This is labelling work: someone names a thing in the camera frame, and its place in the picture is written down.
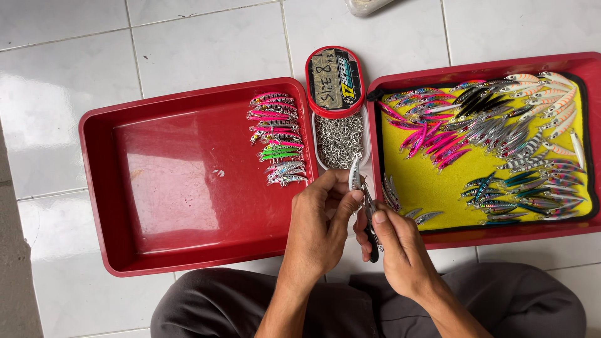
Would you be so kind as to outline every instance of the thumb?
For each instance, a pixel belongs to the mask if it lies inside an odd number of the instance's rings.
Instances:
[[[338,209],[332,221],[330,222],[329,234],[334,239],[343,238],[347,236],[347,226],[349,225],[350,216],[359,209],[359,202],[363,199],[363,192],[361,190],[351,190],[340,200]]]
[[[382,210],[376,211],[371,217],[371,223],[374,227],[374,231],[386,253],[401,254],[401,243],[398,241],[398,236],[386,212]]]

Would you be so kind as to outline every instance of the container label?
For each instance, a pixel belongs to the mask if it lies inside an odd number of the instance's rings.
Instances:
[[[310,95],[327,110],[348,109],[361,97],[357,61],[338,48],[324,49],[308,65]]]

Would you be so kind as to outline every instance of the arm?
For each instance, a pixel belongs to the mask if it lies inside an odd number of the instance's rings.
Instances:
[[[348,179],[348,170],[328,170],[292,200],[284,260],[255,338],[302,336],[311,289],[340,261],[349,218],[363,199],[362,191],[349,192]]]
[[[372,223],[384,246],[384,273],[392,288],[428,311],[443,338],[492,338],[436,272],[415,222],[376,203]],[[373,248],[363,231],[365,218],[353,228],[366,262]]]

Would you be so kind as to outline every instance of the white tile floor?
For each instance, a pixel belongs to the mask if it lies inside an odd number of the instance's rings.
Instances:
[[[116,278],[102,265],[77,123],[89,109],[277,76],[304,82],[309,54],[354,50],[365,81],[533,55],[601,51],[601,4],[578,0],[397,0],[351,16],[343,0],[4,0],[0,118],[44,336],[149,337],[175,274]],[[440,272],[505,260],[550,270],[601,337],[601,235],[432,250]],[[281,257],[232,267],[275,275]],[[381,271],[352,236],[328,277]]]

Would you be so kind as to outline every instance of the red tray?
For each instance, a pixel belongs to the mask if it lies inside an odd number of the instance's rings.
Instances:
[[[539,73],[544,70],[569,72],[579,76],[588,90],[588,125],[590,153],[595,165],[601,160],[601,54],[596,52],[549,55],[545,57],[522,58],[505,61],[467,64],[423,70],[377,78],[367,90],[399,89],[407,87],[425,87],[430,84],[462,82],[468,79],[493,79],[514,73]],[[373,164],[374,187],[376,196],[382,199],[380,157],[377,139],[376,106],[367,104],[370,119],[371,162]],[[601,171],[594,172],[594,190],[601,196]],[[490,229],[453,230],[439,233],[423,233],[422,237],[428,249],[467,247],[506,242],[529,241],[533,239],[579,235],[601,231],[601,214],[595,214],[586,221],[563,221],[557,223],[532,224],[524,226],[498,227]]]
[[[290,203],[306,183],[266,186],[246,119],[256,94],[295,98],[312,182],[307,97],[293,78],[187,91],[88,111],[79,122],[100,251],[117,277],[284,253]]]

